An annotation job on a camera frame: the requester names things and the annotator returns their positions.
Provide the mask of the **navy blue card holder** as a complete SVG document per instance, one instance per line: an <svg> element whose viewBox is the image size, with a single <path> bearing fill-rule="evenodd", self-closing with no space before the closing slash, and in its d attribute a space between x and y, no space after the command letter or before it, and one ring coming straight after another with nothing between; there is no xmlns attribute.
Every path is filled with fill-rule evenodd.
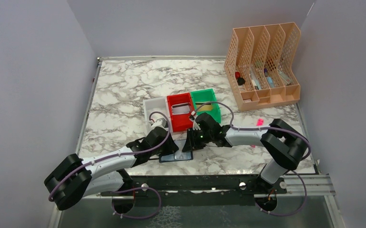
<svg viewBox="0 0 366 228"><path fill-rule="evenodd" d="M179 161L190 161L193 160L193 152L183 152L182 149L185 145L186 140L176 140L175 144L178 146L179 150L173 154L159 157L158 161L160 163L164 162L179 162Z"/></svg>

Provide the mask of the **white plastic bin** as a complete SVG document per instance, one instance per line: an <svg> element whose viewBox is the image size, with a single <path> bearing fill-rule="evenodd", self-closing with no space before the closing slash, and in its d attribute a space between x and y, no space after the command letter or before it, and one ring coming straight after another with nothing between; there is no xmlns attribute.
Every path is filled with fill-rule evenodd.
<svg viewBox="0 0 366 228"><path fill-rule="evenodd" d="M151 125L159 118L170 119L166 97L157 97L143 101L145 132L151 131Z"/></svg>

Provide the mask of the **peach file organizer rack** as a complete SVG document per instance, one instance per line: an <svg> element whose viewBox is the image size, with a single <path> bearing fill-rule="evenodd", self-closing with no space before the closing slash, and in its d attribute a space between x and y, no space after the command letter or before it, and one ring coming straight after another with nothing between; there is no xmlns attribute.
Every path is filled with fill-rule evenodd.
<svg viewBox="0 0 366 228"><path fill-rule="evenodd" d="M292 105L300 100L301 86L292 71L300 38L301 31L294 22L232 29L224 70L240 111ZM250 68L260 90L254 88ZM277 69L293 83L284 85ZM236 71L246 80L242 86L237 84Z"/></svg>

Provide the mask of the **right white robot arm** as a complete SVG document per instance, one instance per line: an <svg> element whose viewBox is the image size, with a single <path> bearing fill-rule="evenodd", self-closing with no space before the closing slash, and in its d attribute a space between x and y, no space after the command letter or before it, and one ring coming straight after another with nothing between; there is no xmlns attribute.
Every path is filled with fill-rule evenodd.
<svg viewBox="0 0 366 228"><path fill-rule="evenodd" d="M303 135L281 119L274 119L270 125L240 128L232 124L220 125L212 116L202 113L194 118L193 128L187 130L182 151L199 150L208 143L229 148L263 146L272 160L264 166L256 179L256 188L261 193L268 193L282 175L296 170L310 147Z"/></svg>

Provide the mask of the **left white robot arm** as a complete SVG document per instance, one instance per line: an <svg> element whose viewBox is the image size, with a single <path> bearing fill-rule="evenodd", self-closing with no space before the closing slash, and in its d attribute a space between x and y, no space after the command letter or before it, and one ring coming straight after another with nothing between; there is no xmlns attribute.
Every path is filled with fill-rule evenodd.
<svg viewBox="0 0 366 228"><path fill-rule="evenodd" d="M105 155L80 158L73 153L45 178L48 200L59 210L76 205L83 197L114 189L119 195L127 194L131 182L122 170L149 161L153 156L163 157L179 150L169 131L155 127L146 137L126 144Z"/></svg>

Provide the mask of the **gold card in green bin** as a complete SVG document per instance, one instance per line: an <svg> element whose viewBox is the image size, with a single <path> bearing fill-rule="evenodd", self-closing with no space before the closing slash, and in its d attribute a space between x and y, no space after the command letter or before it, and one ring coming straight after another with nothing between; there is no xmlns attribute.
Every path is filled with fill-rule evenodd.
<svg viewBox="0 0 366 228"><path fill-rule="evenodd" d="M212 104L196 103L197 112L209 112L213 110Z"/></svg>

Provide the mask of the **red plastic bin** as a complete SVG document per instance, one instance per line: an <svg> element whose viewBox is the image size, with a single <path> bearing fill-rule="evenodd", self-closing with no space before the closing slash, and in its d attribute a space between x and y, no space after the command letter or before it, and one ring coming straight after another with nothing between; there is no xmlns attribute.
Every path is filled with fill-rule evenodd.
<svg viewBox="0 0 366 228"><path fill-rule="evenodd" d="M192 128L193 123L189 117L191 115L191 112L194 110L194 106L190 93L168 95L166 97L166 100L173 132L182 132L187 130L188 128ZM191 106L191 112L189 114L172 115L171 106L182 103L189 103Z"/></svg>

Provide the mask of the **green plastic bin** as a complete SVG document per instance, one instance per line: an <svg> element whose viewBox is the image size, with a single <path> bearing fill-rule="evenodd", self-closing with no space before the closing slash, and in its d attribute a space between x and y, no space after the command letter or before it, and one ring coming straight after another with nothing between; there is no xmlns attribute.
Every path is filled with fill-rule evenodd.
<svg viewBox="0 0 366 228"><path fill-rule="evenodd" d="M196 103L206 103L210 101L217 101L214 90L212 88L197 90L190 92L194 108L196 109ZM212 104L213 110L209 112L196 112L197 115L202 113L208 113L214 120L221 123L221 110L218 104Z"/></svg>

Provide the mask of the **pink highlighter pen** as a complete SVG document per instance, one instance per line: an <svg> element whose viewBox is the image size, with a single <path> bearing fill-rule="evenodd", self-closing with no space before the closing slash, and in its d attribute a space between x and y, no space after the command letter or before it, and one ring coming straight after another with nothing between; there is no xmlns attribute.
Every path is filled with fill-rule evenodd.
<svg viewBox="0 0 366 228"><path fill-rule="evenodd" d="M262 118L259 118L257 123L256 123L256 126L262 126L264 123L264 120Z"/></svg>

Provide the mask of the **red black stamp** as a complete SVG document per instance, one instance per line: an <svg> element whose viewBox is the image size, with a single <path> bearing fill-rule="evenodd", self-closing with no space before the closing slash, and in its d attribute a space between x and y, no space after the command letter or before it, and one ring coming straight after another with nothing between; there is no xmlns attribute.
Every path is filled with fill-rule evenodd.
<svg viewBox="0 0 366 228"><path fill-rule="evenodd" d="M241 74L238 71L235 72L235 79L239 86L242 86L246 83L246 80L243 77L241 77Z"/></svg>

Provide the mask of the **clear pen pack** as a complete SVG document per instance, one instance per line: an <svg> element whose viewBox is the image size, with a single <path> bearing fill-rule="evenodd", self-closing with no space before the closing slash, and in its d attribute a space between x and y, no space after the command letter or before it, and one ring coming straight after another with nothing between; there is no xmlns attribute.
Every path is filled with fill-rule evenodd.
<svg viewBox="0 0 366 228"><path fill-rule="evenodd" d="M258 81L258 79L256 78L256 74L254 72L254 70L252 68L250 68L250 76L251 76L251 80L252 80L252 83L254 85L254 88L256 90L260 90L261 89L261 85Z"/></svg>

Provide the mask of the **grey stapler in rack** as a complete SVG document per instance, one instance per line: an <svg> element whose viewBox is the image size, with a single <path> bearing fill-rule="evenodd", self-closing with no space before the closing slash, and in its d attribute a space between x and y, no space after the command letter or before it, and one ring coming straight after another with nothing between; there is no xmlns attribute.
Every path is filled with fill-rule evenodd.
<svg viewBox="0 0 366 228"><path fill-rule="evenodd" d="M281 80L283 81L283 84L288 86L290 84L293 83L293 80L287 76L284 72L282 72L281 70L277 69L278 75L280 76Z"/></svg>

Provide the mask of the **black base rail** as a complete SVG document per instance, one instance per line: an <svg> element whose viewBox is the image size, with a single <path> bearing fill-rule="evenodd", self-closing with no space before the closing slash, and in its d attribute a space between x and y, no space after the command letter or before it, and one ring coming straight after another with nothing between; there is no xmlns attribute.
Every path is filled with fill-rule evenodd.
<svg viewBox="0 0 366 228"><path fill-rule="evenodd" d="M116 207L258 206L273 211L283 197L335 196L328 175L285 175L272 185L256 174L129 176L119 189L96 193Z"/></svg>

